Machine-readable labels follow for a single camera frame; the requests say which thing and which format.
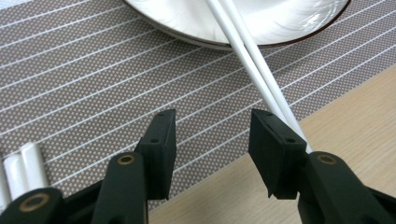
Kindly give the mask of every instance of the white plate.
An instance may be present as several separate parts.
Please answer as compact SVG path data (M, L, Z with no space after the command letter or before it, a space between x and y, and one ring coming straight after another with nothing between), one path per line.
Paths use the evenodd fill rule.
M229 42L205 0L125 0L166 33L216 49ZM234 0L261 47L294 43L317 34L345 10L350 0Z

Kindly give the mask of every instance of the white stick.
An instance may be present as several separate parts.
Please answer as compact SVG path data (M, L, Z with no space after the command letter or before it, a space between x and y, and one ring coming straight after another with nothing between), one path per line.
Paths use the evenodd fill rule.
M248 55L248 51L245 49L242 39L239 37L238 33L233 27L233 23L228 18L220 3L217 0L206 0L206 2L218 21L222 31L230 41L233 51L236 53L242 65L244 65L245 69L247 70L247 73L262 96L264 102L268 105L272 113L282 119L283 122L287 123L285 116L277 105L276 100L267 87L267 84L262 79L262 76L260 75L259 70L256 68L256 65Z
M21 147L21 154L29 190L46 188L49 183L38 145L35 143L26 143Z
M15 200L28 191L22 156L20 154L15 154L6 158L4 166L6 168L11 198Z
M0 161L0 214L6 210L10 202L11 196L8 191L6 173L4 173L3 162Z
M284 115L287 123L297 134L299 134L305 141L306 137L304 135L303 130L300 127L299 122L297 119L294 117L293 112L291 111L288 102L286 101L281 89L276 83L276 80L274 79L274 76L268 67L267 63L265 62L264 58L262 57L262 54L257 47L256 43L254 42L253 38L250 35L250 32L248 28L246 27L245 23L243 22L243 19L241 15L239 14L238 10L236 9L235 4L233 3L233 0L222 0L222 4L224 5L225 9L227 10L228 16L232 21L232 26L234 29L236 29L236 32L239 34L239 38L242 39L243 44L242 47L246 47L248 53L249 53L249 58L251 57L252 61L255 63L255 67L259 70L261 77L263 78L265 84L267 85L267 88L270 90L271 94L276 100L277 106L280 108L282 111L282 114ZM219 12L219 9L216 7L216 12L212 10L214 14ZM306 147L306 152L310 153L312 152L311 146L309 144Z

